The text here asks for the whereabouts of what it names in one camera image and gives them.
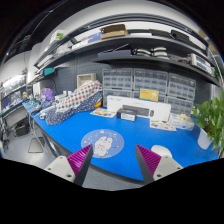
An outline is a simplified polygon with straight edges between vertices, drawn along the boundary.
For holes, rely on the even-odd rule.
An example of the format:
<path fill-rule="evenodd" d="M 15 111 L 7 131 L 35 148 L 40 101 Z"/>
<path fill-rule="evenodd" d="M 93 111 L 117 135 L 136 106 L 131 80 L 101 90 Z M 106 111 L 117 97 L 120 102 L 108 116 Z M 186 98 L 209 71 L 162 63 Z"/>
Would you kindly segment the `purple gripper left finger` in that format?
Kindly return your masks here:
<path fill-rule="evenodd" d="M 72 153 L 68 157 L 59 156 L 51 162 L 45 171 L 59 176 L 69 182 L 82 186 L 93 155 L 92 145 Z"/>

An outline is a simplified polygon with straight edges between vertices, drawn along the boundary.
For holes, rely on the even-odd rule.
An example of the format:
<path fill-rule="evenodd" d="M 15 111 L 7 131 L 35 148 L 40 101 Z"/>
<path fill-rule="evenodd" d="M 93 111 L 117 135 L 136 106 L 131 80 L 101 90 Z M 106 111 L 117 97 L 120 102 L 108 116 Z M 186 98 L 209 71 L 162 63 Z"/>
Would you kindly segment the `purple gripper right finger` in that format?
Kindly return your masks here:
<path fill-rule="evenodd" d="M 135 156 L 145 184 L 159 180 L 182 169 L 182 166 L 169 155 L 160 156 L 140 145 L 135 146 Z"/>

